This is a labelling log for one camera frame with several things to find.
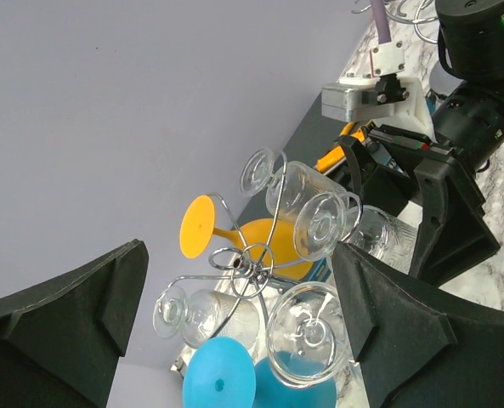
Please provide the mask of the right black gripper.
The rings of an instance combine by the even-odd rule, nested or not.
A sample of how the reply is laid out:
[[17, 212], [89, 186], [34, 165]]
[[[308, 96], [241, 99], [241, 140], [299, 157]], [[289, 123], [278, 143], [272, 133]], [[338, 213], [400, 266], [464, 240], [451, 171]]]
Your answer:
[[433, 113], [433, 135], [381, 125], [370, 133], [381, 144], [364, 144], [372, 159], [362, 170], [364, 203], [394, 216], [412, 193], [397, 163], [428, 159], [477, 170], [504, 143], [504, 1], [437, 1], [435, 8], [439, 62], [460, 85]]

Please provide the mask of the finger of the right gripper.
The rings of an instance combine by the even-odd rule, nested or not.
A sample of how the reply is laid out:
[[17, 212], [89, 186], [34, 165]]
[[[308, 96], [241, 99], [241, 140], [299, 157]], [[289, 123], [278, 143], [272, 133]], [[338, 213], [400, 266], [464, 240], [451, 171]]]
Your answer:
[[426, 158], [414, 170], [422, 222], [410, 276], [441, 286], [493, 257], [501, 248], [484, 221], [485, 198], [457, 159]]

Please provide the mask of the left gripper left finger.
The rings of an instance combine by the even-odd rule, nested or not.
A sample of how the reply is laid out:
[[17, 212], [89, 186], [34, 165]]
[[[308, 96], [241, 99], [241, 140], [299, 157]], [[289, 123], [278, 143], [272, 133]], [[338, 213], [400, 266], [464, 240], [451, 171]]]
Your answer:
[[104, 407], [149, 263], [130, 241], [0, 298], [0, 407]]

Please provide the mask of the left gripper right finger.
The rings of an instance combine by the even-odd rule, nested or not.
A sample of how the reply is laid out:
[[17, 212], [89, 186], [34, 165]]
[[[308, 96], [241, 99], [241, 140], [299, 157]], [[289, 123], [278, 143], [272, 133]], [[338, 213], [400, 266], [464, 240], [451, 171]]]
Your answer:
[[339, 243], [333, 274], [371, 407], [504, 407], [504, 312]]

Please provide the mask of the ribbed clear glass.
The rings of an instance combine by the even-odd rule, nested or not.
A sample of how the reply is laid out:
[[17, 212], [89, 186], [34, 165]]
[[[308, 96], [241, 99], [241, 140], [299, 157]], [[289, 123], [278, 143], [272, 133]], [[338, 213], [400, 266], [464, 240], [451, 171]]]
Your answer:
[[323, 383], [354, 359], [337, 290], [324, 282], [304, 282], [281, 295], [265, 335], [272, 372], [292, 388]]
[[374, 206], [365, 205], [354, 193], [324, 192], [315, 195], [297, 216], [293, 245], [308, 261], [328, 263], [338, 243], [349, 243], [386, 265], [408, 274], [417, 229]]
[[346, 189], [332, 179], [300, 162], [289, 161], [275, 171], [277, 155], [270, 149], [256, 151], [244, 166], [240, 190], [254, 196], [262, 190], [265, 206], [271, 215], [279, 208], [279, 218], [294, 224], [304, 205], [314, 196], [332, 192], [343, 194]]

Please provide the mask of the yellow plastic wine glass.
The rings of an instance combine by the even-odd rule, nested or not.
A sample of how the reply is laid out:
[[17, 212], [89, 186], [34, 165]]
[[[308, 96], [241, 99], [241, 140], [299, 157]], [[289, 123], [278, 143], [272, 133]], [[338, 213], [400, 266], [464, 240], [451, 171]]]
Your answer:
[[213, 199], [207, 195], [195, 198], [187, 208], [179, 231], [179, 245], [187, 258], [197, 258], [208, 247], [213, 236], [230, 241], [240, 250], [246, 245], [269, 243], [272, 253], [266, 253], [263, 259], [266, 265], [274, 263], [277, 275], [294, 280], [301, 280], [310, 271], [313, 264], [302, 260], [293, 245], [293, 225], [284, 220], [276, 224], [271, 241], [268, 241], [272, 225], [270, 218], [260, 218], [241, 226], [240, 231], [217, 229], [216, 209]]

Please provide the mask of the clear wine glass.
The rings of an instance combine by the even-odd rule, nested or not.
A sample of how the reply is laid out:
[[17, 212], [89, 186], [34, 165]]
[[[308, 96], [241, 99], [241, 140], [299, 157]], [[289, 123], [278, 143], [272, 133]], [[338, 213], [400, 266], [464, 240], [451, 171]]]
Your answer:
[[257, 308], [246, 299], [201, 289], [188, 295], [179, 286], [171, 286], [156, 300], [152, 325], [157, 336], [168, 339], [180, 335], [198, 349], [217, 329], [221, 337], [231, 337], [249, 349], [260, 327]]

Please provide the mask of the blue plastic goblet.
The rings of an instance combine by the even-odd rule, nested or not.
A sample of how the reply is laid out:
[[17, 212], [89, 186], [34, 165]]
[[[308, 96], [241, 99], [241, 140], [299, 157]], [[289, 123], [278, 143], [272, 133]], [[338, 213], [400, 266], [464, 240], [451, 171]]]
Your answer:
[[215, 337], [194, 353], [184, 376], [184, 407], [335, 407], [333, 380], [310, 388], [289, 388], [264, 358], [257, 364], [230, 337]]

